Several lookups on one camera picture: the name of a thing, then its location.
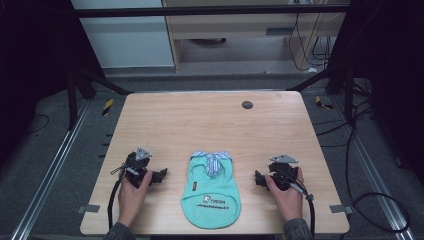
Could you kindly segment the mint green pet shirt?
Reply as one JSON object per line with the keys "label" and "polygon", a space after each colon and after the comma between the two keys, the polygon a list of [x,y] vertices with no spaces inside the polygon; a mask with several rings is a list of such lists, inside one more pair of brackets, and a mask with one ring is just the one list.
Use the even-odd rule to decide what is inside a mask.
{"label": "mint green pet shirt", "polygon": [[241,199],[228,152],[192,154],[181,207],[186,219],[202,229],[225,228],[238,219]]}

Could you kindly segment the light wooden desk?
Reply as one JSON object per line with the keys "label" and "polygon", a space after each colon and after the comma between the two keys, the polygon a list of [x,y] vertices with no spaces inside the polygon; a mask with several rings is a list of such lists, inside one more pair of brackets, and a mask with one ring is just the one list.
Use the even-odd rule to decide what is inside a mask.
{"label": "light wooden desk", "polygon": [[[165,7],[312,5],[343,4],[350,0],[161,0]],[[295,66],[312,65],[312,49],[319,37],[336,37],[345,14],[289,13],[244,15],[168,16],[168,32],[173,40],[174,60],[181,58],[181,44],[188,39],[282,36]]]}

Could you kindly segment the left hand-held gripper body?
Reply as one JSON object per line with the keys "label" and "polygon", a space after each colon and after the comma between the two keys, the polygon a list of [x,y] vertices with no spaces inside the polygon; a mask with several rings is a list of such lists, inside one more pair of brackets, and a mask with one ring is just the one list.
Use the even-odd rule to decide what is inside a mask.
{"label": "left hand-held gripper body", "polygon": [[147,165],[152,154],[141,147],[138,147],[134,152],[131,152],[125,162],[125,176],[129,182],[139,188],[147,173]]}

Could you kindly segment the white cabinet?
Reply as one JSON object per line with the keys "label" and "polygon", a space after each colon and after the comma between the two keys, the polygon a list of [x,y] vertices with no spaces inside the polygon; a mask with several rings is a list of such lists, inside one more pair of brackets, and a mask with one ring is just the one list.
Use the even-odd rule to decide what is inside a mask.
{"label": "white cabinet", "polygon": [[[76,10],[155,8],[161,0],[71,0]],[[103,69],[173,67],[165,19],[154,17],[81,18]]]}

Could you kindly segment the person's left hand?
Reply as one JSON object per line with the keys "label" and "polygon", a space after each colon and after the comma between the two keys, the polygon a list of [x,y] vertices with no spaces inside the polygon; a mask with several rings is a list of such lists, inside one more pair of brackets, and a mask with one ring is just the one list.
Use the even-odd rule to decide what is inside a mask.
{"label": "person's left hand", "polygon": [[128,228],[133,226],[144,204],[151,179],[152,172],[148,171],[138,188],[134,187],[127,178],[122,180],[118,195],[119,223]]}

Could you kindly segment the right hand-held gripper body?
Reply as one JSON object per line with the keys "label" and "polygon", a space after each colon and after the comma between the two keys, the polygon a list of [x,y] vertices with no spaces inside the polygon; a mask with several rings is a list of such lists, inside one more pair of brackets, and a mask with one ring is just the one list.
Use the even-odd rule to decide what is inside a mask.
{"label": "right hand-held gripper body", "polygon": [[298,173],[298,168],[292,167],[291,163],[297,164],[298,160],[287,154],[270,157],[269,160],[269,171],[273,173],[272,179],[276,186],[281,191],[288,190],[296,183]]}

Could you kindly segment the aluminium floor rail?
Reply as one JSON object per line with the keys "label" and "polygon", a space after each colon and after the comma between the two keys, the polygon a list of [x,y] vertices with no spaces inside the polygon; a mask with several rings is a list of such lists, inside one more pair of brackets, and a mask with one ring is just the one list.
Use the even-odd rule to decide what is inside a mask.
{"label": "aluminium floor rail", "polygon": [[[416,240],[411,228],[411,218],[406,210],[406,208],[392,196],[391,191],[389,190],[387,184],[384,182],[381,174],[376,169],[374,163],[371,160],[370,155],[368,154],[363,141],[360,136],[357,134],[356,122],[357,118],[369,111],[368,108],[362,108],[361,104],[358,107],[359,112],[353,113],[353,124],[350,125],[348,120],[344,116],[344,106],[342,100],[339,97],[331,97],[331,100],[334,104],[334,108],[340,118],[345,122],[343,128],[348,134],[348,141],[346,144],[345,152],[345,182],[347,187],[348,196],[351,202],[351,206],[354,209],[354,212],[357,213],[361,218],[363,218],[368,224],[374,226],[381,231],[394,234],[397,240]],[[361,165],[364,174],[370,184],[372,189],[371,192],[360,194],[357,197],[353,197],[351,194],[350,178],[349,178],[349,158],[350,152],[354,151],[356,159]],[[366,198],[375,198],[379,203],[384,216],[386,217],[389,226],[385,227],[380,224],[377,224],[373,221],[364,210],[359,210],[357,206],[361,201],[364,201]]]}
{"label": "aluminium floor rail", "polygon": [[10,240],[27,240],[38,216],[44,207],[44,204],[56,182],[56,179],[65,163],[69,151],[78,136],[82,124],[84,123],[87,112],[90,108],[91,100],[83,100],[81,108],[78,110],[77,120],[74,126],[66,132],[48,170],[46,171],[34,197],[32,198],[25,214],[15,227]]}

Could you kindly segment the black metal stand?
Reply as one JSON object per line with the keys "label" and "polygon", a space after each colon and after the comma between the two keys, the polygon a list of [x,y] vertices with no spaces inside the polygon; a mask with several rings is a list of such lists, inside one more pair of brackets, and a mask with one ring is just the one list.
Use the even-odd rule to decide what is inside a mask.
{"label": "black metal stand", "polygon": [[78,119],[76,90],[80,91],[84,99],[93,99],[96,96],[96,91],[91,84],[92,81],[99,83],[120,95],[132,94],[132,91],[121,88],[108,81],[105,77],[95,74],[87,69],[75,69],[71,71],[67,76],[69,130],[76,125]]}
{"label": "black metal stand", "polygon": [[325,91],[332,95],[344,88],[344,116],[350,125],[353,124],[353,82],[354,69],[350,65],[332,65],[325,70],[308,78],[306,81],[288,88],[288,91],[301,92],[308,86],[311,86],[323,78],[328,78],[329,82],[325,87]]}

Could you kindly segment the black horizontal bar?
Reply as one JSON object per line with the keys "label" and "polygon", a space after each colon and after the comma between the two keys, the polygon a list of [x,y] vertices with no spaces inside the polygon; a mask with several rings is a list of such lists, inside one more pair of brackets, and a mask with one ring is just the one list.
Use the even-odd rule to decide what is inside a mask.
{"label": "black horizontal bar", "polygon": [[69,14],[79,18],[153,17],[333,12],[338,13],[348,12],[350,8],[351,6],[349,4],[195,6],[162,8],[81,9],[69,11]]}

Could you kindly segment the yellow black striped tape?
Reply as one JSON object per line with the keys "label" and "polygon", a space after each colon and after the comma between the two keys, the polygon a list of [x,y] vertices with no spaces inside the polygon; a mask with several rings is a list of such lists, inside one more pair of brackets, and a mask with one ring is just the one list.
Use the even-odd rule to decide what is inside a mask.
{"label": "yellow black striped tape", "polygon": [[112,105],[113,105],[114,99],[108,99],[104,105],[104,108],[102,110],[101,116],[107,116]]}
{"label": "yellow black striped tape", "polygon": [[319,96],[315,96],[315,104],[316,106],[327,109],[327,110],[334,109],[332,104],[324,104],[321,100],[321,97]]}

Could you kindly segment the grey tape piece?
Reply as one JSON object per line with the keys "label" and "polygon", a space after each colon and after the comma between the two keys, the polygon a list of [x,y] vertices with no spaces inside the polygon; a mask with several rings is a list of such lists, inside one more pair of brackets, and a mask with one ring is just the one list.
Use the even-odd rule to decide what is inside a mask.
{"label": "grey tape piece", "polygon": [[347,215],[352,214],[354,212],[354,209],[352,206],[344,206],[342,204],[339,205],[330,205],[329,206],[330,211],[332,213],[345,213]]}
{"label": "grey tape piece", "polygon": [[77,208],[76,212],[83,214],[86,212],[91,212],[91,213],[97,213],[100,209],[99,205],[91,205],[91,204],[87,204],[87,205],[81,205]]}

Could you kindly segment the person's right hand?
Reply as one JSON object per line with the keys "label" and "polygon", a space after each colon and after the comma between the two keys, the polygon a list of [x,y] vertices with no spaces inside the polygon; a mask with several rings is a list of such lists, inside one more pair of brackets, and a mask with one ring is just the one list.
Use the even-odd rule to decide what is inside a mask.
{"label": "person's right hand", "polygon": [[288,222],[293,219],[301,219],[303,217],[302,194],[293,188],[281,191],[274,180],[268,175],[265,176],[265,180],[283,221]]}

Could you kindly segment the dark curtain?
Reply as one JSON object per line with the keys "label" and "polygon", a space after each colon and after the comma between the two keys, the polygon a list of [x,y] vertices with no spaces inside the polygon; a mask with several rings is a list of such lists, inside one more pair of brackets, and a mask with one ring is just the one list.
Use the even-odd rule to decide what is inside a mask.
{"label": "dark curtain", "polygon": [[73,8],[71,0],[0,0],[0,170],[10,164],[37,104],[67,88],[66,56],[50,42],[53,32],[43,20],[78,64],[104,75],[80,20],[47,14]]}
{"label": "dark curtain", "polygon": [[424,0],[351,0],[331,62],[371,81],[383,129],[424,184]]}

